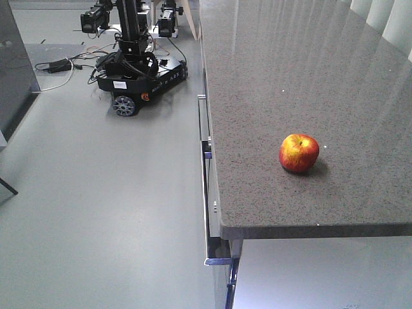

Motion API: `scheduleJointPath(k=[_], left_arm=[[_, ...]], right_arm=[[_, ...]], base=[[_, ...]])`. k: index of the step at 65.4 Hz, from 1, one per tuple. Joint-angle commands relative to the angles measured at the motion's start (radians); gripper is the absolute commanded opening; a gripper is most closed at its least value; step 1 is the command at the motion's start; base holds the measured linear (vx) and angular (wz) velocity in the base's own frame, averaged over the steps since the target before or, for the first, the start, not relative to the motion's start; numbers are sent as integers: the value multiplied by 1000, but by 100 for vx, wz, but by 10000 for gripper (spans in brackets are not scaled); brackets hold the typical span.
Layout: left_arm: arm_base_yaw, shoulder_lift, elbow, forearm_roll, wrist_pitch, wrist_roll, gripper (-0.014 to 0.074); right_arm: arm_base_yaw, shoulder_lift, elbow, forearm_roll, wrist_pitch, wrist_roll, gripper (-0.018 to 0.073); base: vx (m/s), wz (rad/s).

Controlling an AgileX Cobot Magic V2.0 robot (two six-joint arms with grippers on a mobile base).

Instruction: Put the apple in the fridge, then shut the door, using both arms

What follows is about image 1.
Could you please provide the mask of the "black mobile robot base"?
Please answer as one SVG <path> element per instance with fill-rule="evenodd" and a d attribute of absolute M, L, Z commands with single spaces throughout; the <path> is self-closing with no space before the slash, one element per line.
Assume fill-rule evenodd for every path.
<path fill-rule="evenodd" d="M 91 80 L 111 93 L 111 106 L 117 115 L 130 117 L 138 112 L 140 104 L 185 80 L 187 61 L 153 53 L 149 47 L 153 37 L 142 1 L 98 1 L 81 14 L 82 32 L 98 35 L 111 29 L 109 16 L 113 8 L 118 10 L 120 20 L 118 51 L 98 58 Z"/>

